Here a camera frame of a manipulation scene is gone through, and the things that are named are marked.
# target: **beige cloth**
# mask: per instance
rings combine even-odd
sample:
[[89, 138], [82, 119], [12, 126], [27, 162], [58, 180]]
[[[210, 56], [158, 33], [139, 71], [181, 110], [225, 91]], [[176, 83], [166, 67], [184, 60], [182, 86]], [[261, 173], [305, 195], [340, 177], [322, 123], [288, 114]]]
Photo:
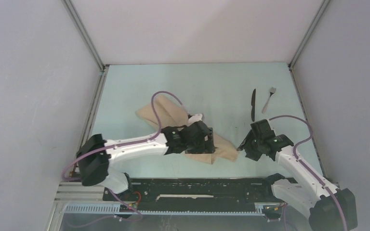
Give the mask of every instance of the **beige cloth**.
[[[186, 111], [170, 101], [165, 96], [158, 96], [154, 102], [155, 109], [161, 119], [162, 127], [167, 126], [182, 126], [188, 123], [188, 115]], [[145, 120], [153, 128], [158, 128], [157, 118], [152, 111], [151, 104], [139, 109], [135, 112], [137, 116]], [[213, 154], [184, 154], [185, 156], [192, 158], [197, 161], [201, 161], [207, 164], [213, 164], [217, 157], [221, 157], [230, 161], [235, 161], [239, 155], [236, 147], [229, 141], [220, 137], [216, 133], [213, 133], [213, 143], [216, 147], [215, 153]]]

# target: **knife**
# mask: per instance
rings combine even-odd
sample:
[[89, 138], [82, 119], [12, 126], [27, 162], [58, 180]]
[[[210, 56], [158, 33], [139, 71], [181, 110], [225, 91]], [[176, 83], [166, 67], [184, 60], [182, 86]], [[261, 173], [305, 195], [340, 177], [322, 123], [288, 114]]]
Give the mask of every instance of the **knife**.
[[251, 120], [254, 122], [254, 108], [256, 103], [256, 89], [251, 94]]

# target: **metal fork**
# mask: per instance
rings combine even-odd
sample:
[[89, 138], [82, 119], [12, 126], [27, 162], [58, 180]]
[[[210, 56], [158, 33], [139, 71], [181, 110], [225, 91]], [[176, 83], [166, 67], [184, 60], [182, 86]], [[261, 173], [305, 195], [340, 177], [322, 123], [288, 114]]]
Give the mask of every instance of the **metal fork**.
[[266, 104], [265, 104], [265, 105], [264, 105], [264, 107], [263, 107], [262, 113], [265, 113], [265, 112], [266, 112], [267, 105], [269, 104], [270, 97], [272, 97], [272, 95], [273, 95], [275, 92], [276, 92], [276, 88], [273, 88], [273, 87], [272, 87], [272, 88], [270, 89], [270, 96], [269, 96], [269, 98], [267, 99]]

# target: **tabletop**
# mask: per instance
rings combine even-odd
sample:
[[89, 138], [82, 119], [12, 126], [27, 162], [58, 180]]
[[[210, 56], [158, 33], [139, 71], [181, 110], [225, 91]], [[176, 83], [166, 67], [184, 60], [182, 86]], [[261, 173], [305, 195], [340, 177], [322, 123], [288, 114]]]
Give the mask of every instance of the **tabletop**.
[[[275, 87], [266, 113], [262, 108]], [[155, 132], [135, 111], [150, 103], [153, 93], [175, 94], [192, 114], [203, 113], [214, 132], [240, 145], [250, 130], [251, 94], [256, 89], [256, 121], [278, 115], [304, 118], [299, 97], [286, 63], [245, 64], [149, 64], [111, 65], [96, 112], [92, 134], [121, 140]], [[276, 135], [285, 134], [294, 143], [309, 136], [307, 126], [291, 118], [273, 120]], [[320, 174], [320, 162], [312, 142], [298, 148]], [[182, 154], [146, 156], [117, 166], [132, 178], [242, 178], [266, 177], [284, 168], [262, 155], [257, 162], [239, 152], [235, 162], [217, 158], [205, 164]]]

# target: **purple cable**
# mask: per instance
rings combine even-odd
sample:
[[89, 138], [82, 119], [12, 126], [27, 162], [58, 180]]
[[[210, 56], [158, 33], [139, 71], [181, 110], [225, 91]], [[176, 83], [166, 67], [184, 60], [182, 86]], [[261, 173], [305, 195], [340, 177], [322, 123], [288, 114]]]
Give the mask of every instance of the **purple cable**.
[[129, 206], [127, 203], [125, 203], [124, 201], [122, 201], [113, 191], [109, 190], [111, 195], [114, 196], [114, 198], [116, 198], [120, 203], [122, 203], [123, 205], [125, 205], [127, 208], [131, 209], [132, 211], [134, 211], [135, 213], [137, 213], [138, 215], [140, 215], [139, 218], [137, 219], [125, 219], [125, 218], [120, 218], [121, 220], [127, 220], [127, 221], [139, 221], [143, 218], [143, 215], [135, 208]]
[[[293, 116], [293, 115], [279, 115], [279, 116], [276, 116], [276, 117], [273, 117], [273, 118], [271, 118], [271, 119], [269, 119], [269, 120], [273, 120], [273, 119], [278, 119], [278, 118], [282, 118], [282, 117], [288, 117], [288, 118], [294, 118], [294, 119], [297, 119], [297, 120], [300, 120], [301, 122], [303, 122], [303, 123], [305, 123], [306, 125], [307, 125], [307, 127], [308, 127], [308, 131], [310, 132], [310, 136], [307, 138], [307, 139], [305, 139], [305, 140], [302, 140], [302, 141], [300, 141], [300, 142], [298, 142], [297, 144], [295, 144], [294, 145], [294, 147], [293, 147], [293, 155], [294, 155], [294, 157], [298, 160], [299, 159], [299, 156], [297, 155], [297, 147], [300, 145], [300, 144], [302, 144], [302, 143], [304, 143], [304, 142], [307, 142], [307, 141], [309, 141], [312, 137], [313, 137], [313, 130], [311, 129], [311, 126], [310, 126], [310, 124], [307, 122], [307, 121], [305, 121], [305, 120], [303, 120], [303, 119], [301, 119], [301, 118], [299, 118], [299, 117], [296, 117], [296, 116]], [[335, 197], [335, 195], [334, 195], [334, 193], [329, 189], [329, 187], [325, 187], [325, 182], [308, 166], [308, 165], [306, 165], [302, 160], [299, 160], [299, 162], [300, 162], [300, 164], [302, 164], [303, 165], [303, 167], [305, 167], [305, 169], [307, 169], [310, 173], [311, 173], [311, 175], [313, 175], [317, 180], [318, 180], [318, 182], [328, 191], [328, 193], [331, 195], [331, 198], [333, 199], [333, 201], [334, 201], [334, 203], [335, 203], [335, 205], [337, 206], [337, 209], [338, 209], [338, 212], [340, 213], [340, 217], [341, 217], [341, 221], [343, 222], [343, 227], [344, 227], [344, 231], [348, 231], [348, 227], [347, 227], [347, 222], [346, 222], [346, 220], [345, 220], [345, 216], [344, 216], [344, 212], [343, 212], [343, 209], [341, 208], [341, 205], [340, 205], [340, 203], [338, 202], [338, 200], [337, 200], [337, 198]]]
[[287, 221], [286, 221], [286, 208], [287, 203], [283, 206], [283, 223], [284, 223], [284, 231], [287, 231]]
[[71, 180], [79, 180], [80, 179], [79, 177], [65, 177], [65, 174], [66, 174], [67, 170], [69, 168], [71, 168], [75, 163], [77, 163], [78, 161], [80, 161], [80, 160], [82, 160], [82, 159], [84, 159], [84, 158], [86, 158], [86, 157], [88, 157], [90, 155], [93, 155], [93, 154], [96, 154], [98, 152], [102, 152], [104, 150], [107, 150], [109, 148], [114, 148], [114, 147], [115, 147], [115, 145], [109, 145], [109, 146], [106, 146], [106, 147], [97, 148], [97, 149], [95, 149], [93, 151], [90, 151], [88, 153], [85, 153], [85, 154], [79, 156], [77, 159], [75, 159], [73, 162], [71, 162], [68, 166], [66, 166], [63, 169], [63, 171], [62, 171], [62, 179], [63, 179], [63, 181], [71, 181]]
[[293, 223], [291, 223], [290, 221], [288, 221], [288, 220], [284, 220], [287, 224], [289, 224], [291, 227], [293, 227], [294, 228], [294, 230], [296, 230], [296, 231], [298, 231], [298, 229], [297, 229], [297, 227], [293, 224]]
[[84, 224], [84, 225], [72, 225], [72, 224], [70, 224], [70, 223], [66, 220], [66, 224], [67, 224], [68, 226], [72, 227], [72, 228], [75, 228], [75, 229], [76, 229], [76, 228], [83, 228], [83, 227], [89, 226], [89, 225], [91, 225], [91, 224], [94, 224], [94, 223], [96, 223], [96, 222], [98, 222], [98, 221], [101, 221], [101, 220], [103, 220], [103, 219], [113, 218], [113, 217], [114, 217], [114, 215], [103, 216], [103, 217], [100, 217], [99, 219], [93, 220], [93, 221], [91, 221], [91, 222], [89, 222], [89, 223], [86, 223], [86, 224]]

